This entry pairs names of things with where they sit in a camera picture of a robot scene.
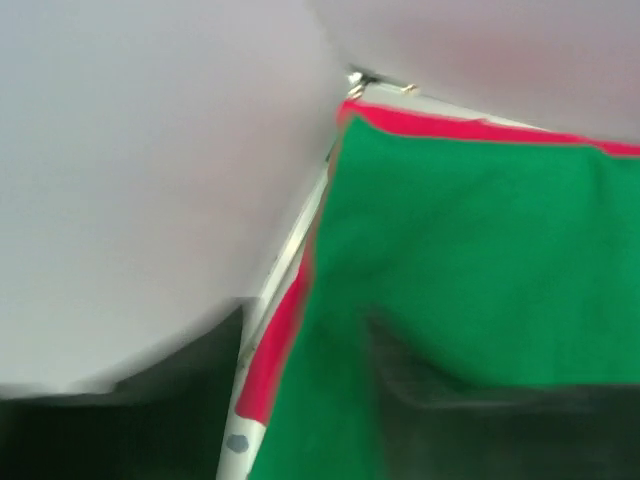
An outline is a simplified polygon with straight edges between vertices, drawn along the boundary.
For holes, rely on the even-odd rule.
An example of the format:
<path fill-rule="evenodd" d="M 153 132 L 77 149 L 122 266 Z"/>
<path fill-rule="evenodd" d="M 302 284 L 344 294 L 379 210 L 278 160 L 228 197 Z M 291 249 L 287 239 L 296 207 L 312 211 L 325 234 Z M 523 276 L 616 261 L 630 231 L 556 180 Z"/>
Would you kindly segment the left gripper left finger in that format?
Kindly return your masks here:
<path fill-rule="evenodd" d="M 238 304 L 107 394 L 2 400 L 2 478 L 215 478 L 243 323 Z"/>

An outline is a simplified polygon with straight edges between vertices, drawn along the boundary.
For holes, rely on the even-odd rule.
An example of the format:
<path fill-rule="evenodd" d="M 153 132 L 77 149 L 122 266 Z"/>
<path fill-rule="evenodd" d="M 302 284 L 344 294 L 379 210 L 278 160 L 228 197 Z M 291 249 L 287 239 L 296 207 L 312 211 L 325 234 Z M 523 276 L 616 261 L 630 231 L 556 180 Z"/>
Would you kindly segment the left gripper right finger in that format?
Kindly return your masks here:
<path fill-rule="evenodd" d="M 636 479 L 635 384 L 484 388 L 367 320 L 376 420 L 392 479 Z"/>

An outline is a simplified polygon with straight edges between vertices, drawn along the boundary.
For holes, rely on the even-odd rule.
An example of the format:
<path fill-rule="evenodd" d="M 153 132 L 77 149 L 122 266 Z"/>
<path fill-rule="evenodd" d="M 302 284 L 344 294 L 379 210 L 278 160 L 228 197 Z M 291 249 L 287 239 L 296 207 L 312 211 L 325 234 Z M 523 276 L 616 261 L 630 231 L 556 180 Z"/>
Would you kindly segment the folded pink red t-shirt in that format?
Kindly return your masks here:
<path fill-rule="evenodd" d="M 508 126 L 495 120 L 422 113 L 361 100 L 344 101 L 337 120 L 342 124 L 354 115 L 363 117 L 386 133 L 396 135 L 504 144 L 586 145 L 613 157 L 632 158 L 639 155 L 638 144 L 604 141 L 533 127 Z M 297 252 L 301 259 L 294 268 L 293 280 L 287 286 L 283 299 L 277 303 L 275 312 L 268 316 L 269 323 L 261 337 L 254 340 L 249 348 L 251 357 L 244 360 L 248 375 L 234 405 L 237 415 L 263 425 L 269 422 L 282 371 L 298 333 L 313 278 L 312 250 L 301 245 Z"/>

